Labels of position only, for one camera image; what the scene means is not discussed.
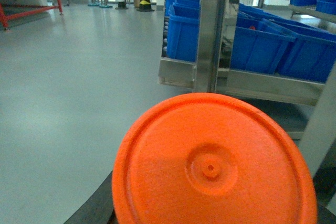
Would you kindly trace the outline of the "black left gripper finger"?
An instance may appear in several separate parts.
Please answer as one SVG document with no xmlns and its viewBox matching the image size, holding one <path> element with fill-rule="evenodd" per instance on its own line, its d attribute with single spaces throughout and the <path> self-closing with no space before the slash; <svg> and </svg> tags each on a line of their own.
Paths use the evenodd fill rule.
<svg viewBox="0 0 336 224">
<path fill-rule="evenodd" d="M 110 172 L 98 189 L 65 223 L 115 223 L 111 178 Z"/>
</svg>

